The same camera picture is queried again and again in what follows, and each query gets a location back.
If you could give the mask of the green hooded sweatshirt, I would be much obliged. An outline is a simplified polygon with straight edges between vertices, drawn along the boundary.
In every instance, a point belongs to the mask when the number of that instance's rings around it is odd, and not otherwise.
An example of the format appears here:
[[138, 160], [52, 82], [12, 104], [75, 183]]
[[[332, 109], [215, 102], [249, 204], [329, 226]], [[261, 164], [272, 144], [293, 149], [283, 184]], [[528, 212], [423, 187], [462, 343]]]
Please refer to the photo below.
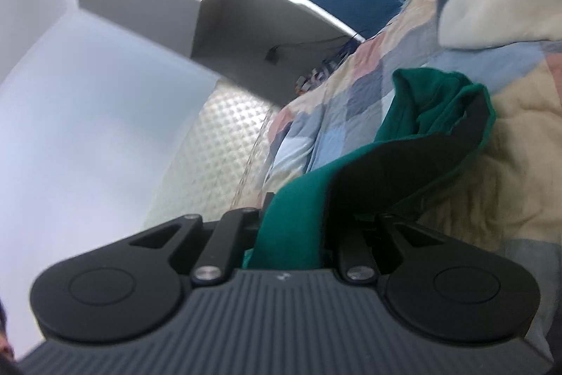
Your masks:
[[373, 241], [386, 216], [421, 206], [491, 136], [488, 89], [458, 72], [421, 67], [392, 74], [390, 110], [375, 139], [276, 192], [248, 269], [333, 269], [349, 242]]

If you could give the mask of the black wall charger plug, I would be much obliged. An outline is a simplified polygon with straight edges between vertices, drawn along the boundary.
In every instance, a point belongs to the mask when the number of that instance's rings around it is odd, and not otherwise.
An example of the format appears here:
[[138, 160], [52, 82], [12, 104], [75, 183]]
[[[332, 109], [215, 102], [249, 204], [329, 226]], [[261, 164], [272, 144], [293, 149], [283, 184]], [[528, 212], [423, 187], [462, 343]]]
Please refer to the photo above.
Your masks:
[[279, 51], [278, 47], [271, 47], [265, 56], [265, 61], [271, 64], [276, 64], [279, 61]]

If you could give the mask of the quilted cream headboard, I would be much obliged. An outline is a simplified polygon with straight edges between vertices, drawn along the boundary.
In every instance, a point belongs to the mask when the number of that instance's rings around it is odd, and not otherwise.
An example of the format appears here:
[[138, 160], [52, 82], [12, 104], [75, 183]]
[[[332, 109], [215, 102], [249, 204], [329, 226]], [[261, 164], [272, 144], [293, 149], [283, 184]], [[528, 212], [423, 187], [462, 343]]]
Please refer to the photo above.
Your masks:
[[164, 174], [144, 227], [192, 213], [217, 221], [231, 209], [260, 207], [277, 112], [246, 89], [218, 81]]

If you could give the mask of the patchwork pastel quilt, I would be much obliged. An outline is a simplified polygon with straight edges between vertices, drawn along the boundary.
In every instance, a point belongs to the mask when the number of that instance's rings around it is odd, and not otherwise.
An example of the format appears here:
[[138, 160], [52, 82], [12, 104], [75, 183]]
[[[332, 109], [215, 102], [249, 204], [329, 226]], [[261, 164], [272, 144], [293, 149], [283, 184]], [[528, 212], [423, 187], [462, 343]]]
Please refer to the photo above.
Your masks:
[[245, 264], [332, 269], [455, 344], [561, 352], [561, 0], [407, 0], [277, 115]]

